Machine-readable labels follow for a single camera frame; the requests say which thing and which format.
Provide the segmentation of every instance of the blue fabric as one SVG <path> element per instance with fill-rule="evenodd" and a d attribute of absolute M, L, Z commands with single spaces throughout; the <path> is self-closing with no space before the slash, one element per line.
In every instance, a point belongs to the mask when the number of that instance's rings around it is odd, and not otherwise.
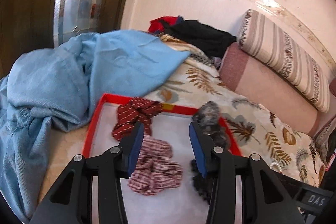
<path fill-rule="evenodd" d="M 29 222 L 36 208 L 51 126 L 85 125 L 105 92 L 146 95 L 188 56 L 133 30 L 84 33 L 23 54 L 0 81 L 0 190 L 19 219 Z"/>

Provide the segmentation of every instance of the red fabric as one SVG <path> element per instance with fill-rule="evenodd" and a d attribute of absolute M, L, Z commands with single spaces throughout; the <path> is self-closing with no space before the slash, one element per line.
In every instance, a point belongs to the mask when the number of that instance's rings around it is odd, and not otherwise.
<path fill-rule="evenodd" d="M 128 179 L 128 186 L 134 192 L 147 196 L 179 187 L 183 168 L 171 161 L 172 156 L 169 143 L 144 136 L 135 172 Z"/>
<path fill-rule="evenodd" d="M 177 17 L 159 17 L 157 19 L 151 20 L 151 25 L 148 29 L 148 32 L 155 33 L 156 31 L 163 32 L 163 26 L 160 20 L 166 21 L 169 25 L 174 25 L 176 23 Z"/>
<path fill-rule="evenodd" d="M 151 135 L 151 118 L 161 112 L 162 104 L 158 101 L 135 97 L 128 104 L 118 107 L 118 122 L 112 131 L 112 136 L 120 141 L 124 135 L 132 132 L 137 121 L 143 123 L 145 134 Z"/>

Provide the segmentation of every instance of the blue blanket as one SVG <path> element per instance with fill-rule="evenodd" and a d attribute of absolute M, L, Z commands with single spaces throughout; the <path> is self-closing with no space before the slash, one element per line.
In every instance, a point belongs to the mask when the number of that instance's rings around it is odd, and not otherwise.
<path fill-rule="evenodd" d="M 85 125 L 104 92 L 146 95 L 188 56 L 133 30 L 84 33 L 23 54 L 0 81 L 0 190 L 19 219 L 29 222 L 36 208 L 52 126 Z"/>

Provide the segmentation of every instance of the blue cloth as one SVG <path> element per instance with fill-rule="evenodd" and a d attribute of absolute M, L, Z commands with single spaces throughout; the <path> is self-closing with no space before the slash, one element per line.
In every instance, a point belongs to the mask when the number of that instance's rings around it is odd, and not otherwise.
<path fill-rule="evenodd" d="M 0 81 L 0 190 L 19 219 L 29 222 L 36 208 L 52 126 L 85 125 L 105 92 L 146 95 L 188 56 L 133 30 L 84 33 L 23 54 Z"/>

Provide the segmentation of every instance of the yellow label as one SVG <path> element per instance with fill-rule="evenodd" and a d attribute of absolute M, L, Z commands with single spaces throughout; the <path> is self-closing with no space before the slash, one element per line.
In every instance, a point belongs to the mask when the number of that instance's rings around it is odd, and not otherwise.
<path fill-rule="evenodd" d="M 173 108 L 174 108 L 174 105 L 172 104 L 165 104 L 165 103 L 162 104 L 163 110 L 173 110 Z"/>

